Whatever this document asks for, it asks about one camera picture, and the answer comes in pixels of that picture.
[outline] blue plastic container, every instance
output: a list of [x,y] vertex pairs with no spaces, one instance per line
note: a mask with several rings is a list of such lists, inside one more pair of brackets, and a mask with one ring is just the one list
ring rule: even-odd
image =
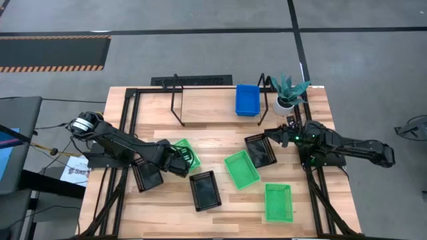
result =
[[253,117],[260,114],[260,88],[253,85],[236,86],[236,113]]

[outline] concrete floor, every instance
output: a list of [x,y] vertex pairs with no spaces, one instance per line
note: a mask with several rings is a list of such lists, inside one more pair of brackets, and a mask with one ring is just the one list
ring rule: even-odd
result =
[[[300,27],[427,26],[423,0],[298,0],[295,6]],[[0,18],[0,32],[291,26],[284,0],[11,0]],[[420,100],[427,89],[427,32],[304,33],[302,41],[313,84],[326,86],[337,131],[385,141],[396,153],[391,169],[348,158],[363,232],[424,239],[426,145],[397,137],[393,127],[427,114]],[[0,97],[104,101],[110,86],[149,85],[151,77],[232,74],[235,84],[252,84],[261,72],[302,78],[292,33],[113,36],[103,71],[0,74]],[[102,109],[103,104],[44,101],[37,125]],[[45,130],[34,141],[61,149],[67,136],[63,129]],[[40,171],[49,162],[30,150],[25,168]],[[75,216],[39,224],[35,239],[73,235]]]

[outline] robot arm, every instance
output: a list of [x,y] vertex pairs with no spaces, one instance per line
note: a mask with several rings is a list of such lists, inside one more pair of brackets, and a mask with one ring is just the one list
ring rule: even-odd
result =
[[293,142],[298,146],[310,146],[315,153],[359,157],[385,168],[396,163],[393,148],[387,144],[377,140],[342,137],[317,121],[307,121],[302,128],[293,117],[288,117],[288,125],[266,129],[264,133],[274,141],[282,143],[282,147],[287,147],[288,142]]
[[191,163],[182,153],[166,139],[157,143],[146,143],[105,122],[98,113],[80,113],[71,124],[70,132],[81,141],[94,140],[100,144],[105,153],[118,161],[133,161],[130,153],[137,153],[144,161],[162,171],[171,171],[180,177],[186,177]]

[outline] black plastic tray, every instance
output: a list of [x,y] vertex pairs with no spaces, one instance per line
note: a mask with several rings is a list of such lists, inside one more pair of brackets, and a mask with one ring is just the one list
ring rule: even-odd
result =
[[163,183],[159,169],[145,163],[142,159],[136,159],[132,169],[140,193]]
[[256,168],[277,163],[278,160],[274,155],[272,145],[268,137],[263,133],[245,138],[246,147],[251,157],[252,163]]
[[190,176],[189,183],[196,211],[204,211],[222,205],[213,171]]

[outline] metal stand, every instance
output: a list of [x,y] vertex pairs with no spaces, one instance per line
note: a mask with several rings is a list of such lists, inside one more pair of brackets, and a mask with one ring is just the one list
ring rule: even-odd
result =
[[[173,113],[173,115],[175,116],[175,118],[179,121],[179,123],[181,124],[182,127],[185,127],[185,123],[182,122],[181,118],[178,117],[178,115],[176,114],[176,112],[173,110],[173,104],[175,102],[175,92],[176,93],[183,93],[184,89],[236,89],[235,87],[218,87],[218,88],[215,88],[215,87],[198,87],[198,88],[188,87],[188,88],[184,88],[184,86],[182,86],[182,85],[181,85],[181,89],[176,89],[175,87],[176,87],[176,83],[179,82],[179,77],[176,74],[174,74],[173,77],[174,77],[175,81],[173,83],[172,90],[171,90],[171,92],[172,92],[171,112]],[[264,117],[267,115],[267,112],[268,112],[267,93],[274,92],[274,90],[272,88],[267,88],[266,87],[266,82],[267,83],[271,83],[270,76],[267,76],[267,79],[265,80],[264,74],[262,73],[261,77],[260,77],[260,80],[258,81],[258,84],[257,84],[258,87],[260,86],[261,81],[262,81],[263,87],[260,88],[260,92],[262,92],[262,93],[264,92],[264,99],[265,99],[265,102],[266,102],[266,111],[262,115],[261,121],[258,123],[258,126],[261,125],[262,121],[264,120]],[[163,92],[164,93],[168,93],[169,91],[170,90],[166,86],[163,86]],[[181,115],[182,115],[182,101],[183,101],[183,98],[181,96]]]

